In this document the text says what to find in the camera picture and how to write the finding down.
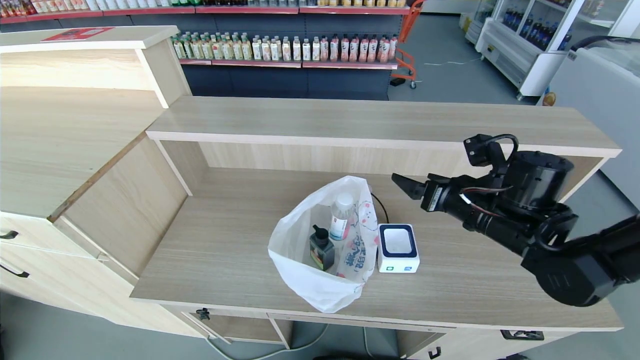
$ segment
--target cabinet handle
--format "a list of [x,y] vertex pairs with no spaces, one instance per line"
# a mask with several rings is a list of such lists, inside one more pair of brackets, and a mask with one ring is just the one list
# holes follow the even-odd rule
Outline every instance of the cabinet handle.
[[434,360],[436,357],[442,355],[442,349],[440,347],[436,347],[436,353],[432,353],[431,350],[429,350],[429,358],[431,360]]
[[9,231],[8,233],[6,233],[4,235],[0,235],[0,239],[9,240],[9,239],[15,238],[16,236],[18,236],[18,232],[11,230],[11,231]]
[[502,337],[507,340],[534,340],[534,341],[542,341],[545,339],[544,333],[541,331],[524,331],[517,330],[513,331],[509,330],[500,330]]
[[209,317],[209,310],[206,307],[196,310],[196,314],[198,314],[201,320],[211,320]]
[[18,274],[17,272],[12,272],[10,269],[7,269],[2,265],[0,265],[0,268],[5,269],[6,271],[10,272],[13,275],[16,275],[17,277],[29,277],[29,273],[25,271],[23,271],[21,274]]

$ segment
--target white scanner box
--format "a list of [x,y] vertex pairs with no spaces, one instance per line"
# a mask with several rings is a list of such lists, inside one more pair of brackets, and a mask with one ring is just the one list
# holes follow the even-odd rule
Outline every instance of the white scanner box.
[[420,265],[418,247],[410,224],[381,224],[378,271],[414,273]]

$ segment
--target wooden counter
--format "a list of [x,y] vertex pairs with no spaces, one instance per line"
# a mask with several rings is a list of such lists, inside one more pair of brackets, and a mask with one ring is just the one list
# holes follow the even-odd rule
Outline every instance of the wooden counter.
[[[521,150],[571,159],[564,198],[620,152],[567,108],[180,98],[147,134],[191,196],[131,297],[183,313],[208,311],[201,325],[220,338],[247,318],[285,345],[292,321],[397,329],[401,355],[412,359],[446,348],[443,359],[495,360],[575,332],[620,329],[608,302],[577,308],[552,300],[518,256],[449,215],[423,212],[391,181],[392,172],[487,173],[468,164],[462,144],[477,133],[513,133]],[[266,248],[280,218],[345,174],[368,180],[391,222],[413,224],[421,265],[410,275],[375,272],[359,299],[324,314],[285,285]],[[545,340],[513,342],[500,330],[543,331]]]
[[178,30],[40,42],[64,31],[0,34],[0,290],[203,338],[183,314],[129,298],[187,196],[144,133],[191,93],[168,39]]

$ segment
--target display fridge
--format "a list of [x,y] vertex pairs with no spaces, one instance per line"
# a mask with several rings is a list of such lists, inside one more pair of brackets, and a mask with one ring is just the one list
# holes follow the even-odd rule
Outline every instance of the display fridge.
[[492,16],[497,2],[498,0],[481,0],[480,3],[478,3],[476,12],[473,14],[473,20],[468,25],[467,32],[465,33],[465,38],[471,42],[471,44],[475,45],[477,43],[482,27],[484,26],[484,21]]
[[539,106],[575,108],[622,152],[602,172],[640,208],[640,40],[591,37],[574,44]]
[[638,14],[640,0],[498,0],[476,51],[518,88],[519,100],[541,96],[576,41],[629,37]]

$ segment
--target white plastic bag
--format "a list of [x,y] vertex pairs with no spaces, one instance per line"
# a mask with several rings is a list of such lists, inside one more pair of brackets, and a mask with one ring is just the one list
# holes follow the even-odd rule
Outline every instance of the white plastic bag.
[[[314,224],[329,228],[330,207],[342,192],[353,196],[355,210],[347,226],[340,259],[324,272],[313,266],[309,236],[314,232]],[[345,176],[312,193],[280,219],[269,239],[268,250],[291,290],[319,311],[334,313],[362,294],[362,287],[375,267],[378,241],[378,219],[367,181]]]

